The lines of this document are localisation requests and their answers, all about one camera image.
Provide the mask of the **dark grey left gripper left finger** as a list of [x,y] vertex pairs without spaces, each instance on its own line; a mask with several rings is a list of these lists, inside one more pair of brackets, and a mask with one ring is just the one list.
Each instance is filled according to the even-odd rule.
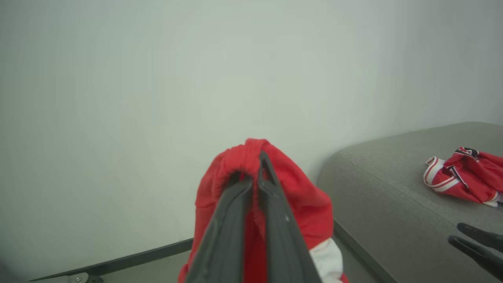
[[243,283],[246,215],[252,194],[252,177],[230,177],[185,283]]

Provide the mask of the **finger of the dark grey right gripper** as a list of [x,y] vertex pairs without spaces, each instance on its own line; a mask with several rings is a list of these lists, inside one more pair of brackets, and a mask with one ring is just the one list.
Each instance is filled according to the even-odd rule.
[[486,232],[465,223],[458,223],[457,229],[476,242],[503,253],[503,235]]
[[488,249],[457,236],[449,236],[450,245],[474,260],[482,269],[503,281],[503,258],[496,256]]

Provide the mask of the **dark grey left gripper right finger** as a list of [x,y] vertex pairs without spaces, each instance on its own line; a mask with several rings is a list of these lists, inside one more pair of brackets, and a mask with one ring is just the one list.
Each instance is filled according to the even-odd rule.
[[259,154],[259,208],[265,217],[268,283],[322,283],[272,162]]

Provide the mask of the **red shorts with white trim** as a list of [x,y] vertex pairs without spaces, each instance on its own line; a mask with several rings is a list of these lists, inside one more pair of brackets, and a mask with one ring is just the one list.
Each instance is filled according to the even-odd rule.
[[259,208],[257,191],[261,152],[266,152],[272,162],[322,283],[350,283],[343,271],[341,250],[332,237],[332,201],[289,157],[264,139],[248,139],[244,144],[222,152],[202,177],[196,192],[193,245],[189,259],[178,275],[178,283],[185,283],[221,194],[232,175],[253,178],[251,206],[246,215],[243,283],[268,283],[266,221]]

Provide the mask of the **red basketball jersey number 23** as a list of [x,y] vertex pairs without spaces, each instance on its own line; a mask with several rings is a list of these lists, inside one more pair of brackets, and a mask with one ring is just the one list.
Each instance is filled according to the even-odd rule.
[[503,156],[459,147],[447,160],[426,161],[423,181],[441,195],[497,208],[503,204]]

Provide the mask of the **dark grey baseboard strip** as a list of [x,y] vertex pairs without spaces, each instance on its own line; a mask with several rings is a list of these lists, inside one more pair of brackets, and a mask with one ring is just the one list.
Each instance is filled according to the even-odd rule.
[[51,276],[46,276],[38,279],[33,279],[33,281],[41,281],[44,279],[56,278],[61,276],[73,276],[80,273],[87,273],[92,276],[102,276],[190,251],[192,245],[193,245],[193,238],[190,238],[174,244],[169,244],[156,249],[148,250],[145,252],[136,253],[121,258],[117,258],[114,260],[98,263],[96,265],[78,268],[70,270],[68,272],[62,272],[59,274],[54,274]]

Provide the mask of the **grey fabric sofa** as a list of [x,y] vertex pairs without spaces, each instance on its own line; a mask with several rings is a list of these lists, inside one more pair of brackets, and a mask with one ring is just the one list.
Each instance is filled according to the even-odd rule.
[[435,193],[426,161],[459,147],[503,156],[503,125],[464,122],[347,147],[322,167],[318,187],[359,254],[393,283],[500,283],[448,243],[463,222],[503,234],[503,206]]

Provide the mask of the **grey metal bracket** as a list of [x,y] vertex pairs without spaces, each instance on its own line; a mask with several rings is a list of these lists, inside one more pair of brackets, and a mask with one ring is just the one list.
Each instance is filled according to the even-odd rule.
[[83,272],[68,276],[68,283],[104,283],[104,280],[100,276]]

